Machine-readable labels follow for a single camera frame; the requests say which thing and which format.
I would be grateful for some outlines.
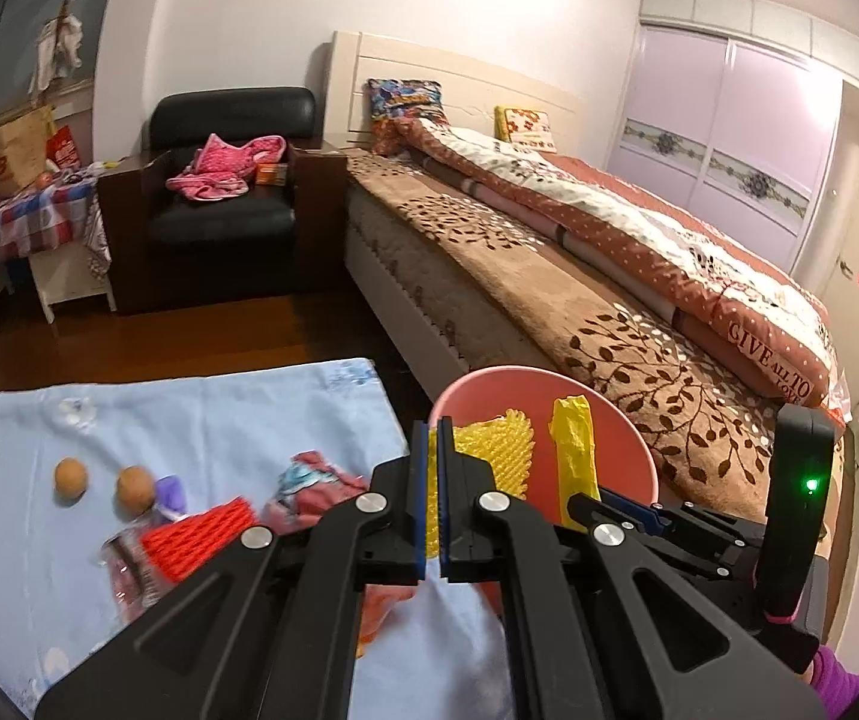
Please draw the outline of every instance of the pink bucket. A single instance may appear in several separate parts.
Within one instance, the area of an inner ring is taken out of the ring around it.
[[[586,395],[593,413],[596,477],[599,483],[638,503],[655,503],[659,495],[656,466],[639,431],[602,395],[567,376],[525,365],[498,365],[476,370],[450,384],[433,405],[429,426],[450,416],[456,427],[484,422],[516,409],[533,424],[533,464],[527,501],[550,522],[559,524],[556,445],[549,435],[553,403]]]

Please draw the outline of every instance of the brown paper bag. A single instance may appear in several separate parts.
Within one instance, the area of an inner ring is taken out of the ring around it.
[[[46,169],[47,141],[54,134],[48,106],[0,125],[0,197],[17,194]]]

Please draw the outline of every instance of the red bag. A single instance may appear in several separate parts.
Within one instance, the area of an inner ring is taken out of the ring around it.
[[[69,127],[60,127],[56,134],[47,141],[47,159],[56,162],[60,170],[67,167],[83,167],[76,150],[76,141]]]

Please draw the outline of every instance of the white headboard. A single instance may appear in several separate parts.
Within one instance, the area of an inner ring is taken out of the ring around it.
[[[560,153],[578,154],[583,101],[520,73],[459,53],[363,32],[332,38],[323,137],[334,146],[369,143],[367,79],[426,79],[443,86],[454,127],[494,135],[493,109],[516,105],[546,111]]]

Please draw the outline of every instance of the chair seat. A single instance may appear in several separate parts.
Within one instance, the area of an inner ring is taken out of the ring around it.
[[[258,186],[239,197],[191,202],[174,194],[166,210],[150,220],[148,237],[161,247],[231,245],[265,241],[289,247],[296,215],[282,187]]]

